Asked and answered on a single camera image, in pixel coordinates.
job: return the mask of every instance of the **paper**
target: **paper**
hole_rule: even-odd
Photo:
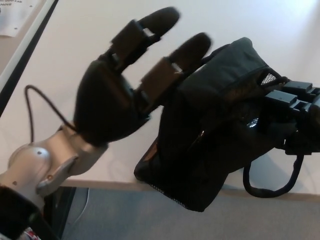
[[[0,36],[15,37],[41,0],[0,0]]]

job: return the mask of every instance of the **black cable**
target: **black cable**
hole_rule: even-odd
[[[302,163],[304,161],[304,155],[297,155],[296,160],[293,164],[293,171],[292,175],[286,185],[284,185],[282,188],[278,190],[270,190],[265,188],[257,188],[253,187],[250,184],[250,167],[251,163],[248,166],[244,167],[243,170],[243,186],[245,190],[252,196],[257,198],[276,198],[283,194],[288,193],[296,184],[296,181],[298,179]]]
[[[27,85],[24,88],[24,97],[25,97],[25,101],[26,101],[26,106],[28,109],[28,115],[29,115],[29,124],[30,124],[30,143],[33,143],[35,140],[35,129],[34,129],[34,118],[33,118],[33,114],[32,114],[32,109],[31,109],[31,103],[30,103],[30,99],[29,99],[29,94],[28,94],[28,90],[32,89],[34,90],[37,94],[39,94],[46,102],[47,104],[49,104],[49,106],[51,107],[51,109],[55,112],[55,114],[58,115],[58,117],[61,119],[61,121],[70,129],[72,129],[73,131],[77,132],[76,128],[74,126],[72,126],[67,120],[66,118],[60,113],[60,111],[57,109],[57,107],[52,103],[52,101],[36,86],[33,85]]]

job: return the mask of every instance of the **black strap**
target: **black strap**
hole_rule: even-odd
[[[286,194],[296,184],[296,181],[299,176],[303,161],[304,161],[304,155],[296,156],[296,160],[293,164],[293,171],[292,171],[292,175],[290,177],[290,180],[288,181],[288,183],[285,186],[283,186],[282,188],[275,190],[275,191],[272,191],[269,189],[264,189],[264,188],[256,188],[256,187],[251,186],[251,184],[250,184],[251,163],[250,163],[248,166],[245,166],[244,170],[243,170],[244,188],[250,195],[257,197],[257,198],[265,198],[265,199],[266,198],[276,198],[276,197],[279,197],[283,194]]]

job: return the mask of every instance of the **black plastic part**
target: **black plastic part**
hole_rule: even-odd
[[[265,96],[265,99],[268,102],[275,104],[275,106],[289,107],[297,101],[298,97],[290,93],[274,90],[268,93]]]
[[[12,189],[0,186],[0,233],[16,240],[40,210]]]
[[[312,83],[302,81],[289,81],[286,83],[282,91],[293,95],[306,94],[312,89]]]
[[[121,70],[136,62],[153,44],[135,20],[130,21],[111,42],[111,53],[117,62],[116,68]]]
[[[79,85],[73,117],[84,140],[101,146],[129,136],[148,120],[139,115],[126,79],[107,62],[93,61]]]
[[[297,95],[299,100],[310,103],[320,94],[320,88],[313,87],[312,83],[301,81],[289,81],[281,90],[289,94]]]

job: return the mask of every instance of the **silver metal arm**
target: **silver metal arm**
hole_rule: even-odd
[[[44,197],[53,193],[70,176],[88,171],[107,150],[95,147],[63,125],[48,139],[18,148],[9,159],[0,184],[35,204],[44,206]]]

